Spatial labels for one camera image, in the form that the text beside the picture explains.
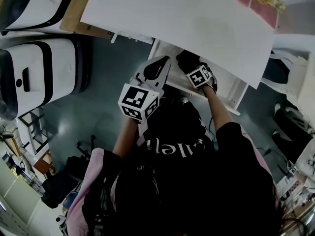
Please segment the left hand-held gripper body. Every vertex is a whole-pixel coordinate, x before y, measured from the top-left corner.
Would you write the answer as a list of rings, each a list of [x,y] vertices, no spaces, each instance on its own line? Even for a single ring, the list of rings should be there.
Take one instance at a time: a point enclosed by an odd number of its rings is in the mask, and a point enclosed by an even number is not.
[[[149,80],[136,75],[128,84],[124,84],[118,105],[122,113],[139,123],[146,121],[159,107],[160,98],[164,94],[163,78]]]

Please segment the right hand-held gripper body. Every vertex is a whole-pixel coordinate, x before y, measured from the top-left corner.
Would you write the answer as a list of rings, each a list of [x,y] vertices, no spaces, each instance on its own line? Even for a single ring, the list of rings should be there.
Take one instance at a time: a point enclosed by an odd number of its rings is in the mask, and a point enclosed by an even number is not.
[[[195,89],[201,89],[203,86],[218,89],[217,79],[208,64],[200,64],[195,70],[191,71],[186,76]]]

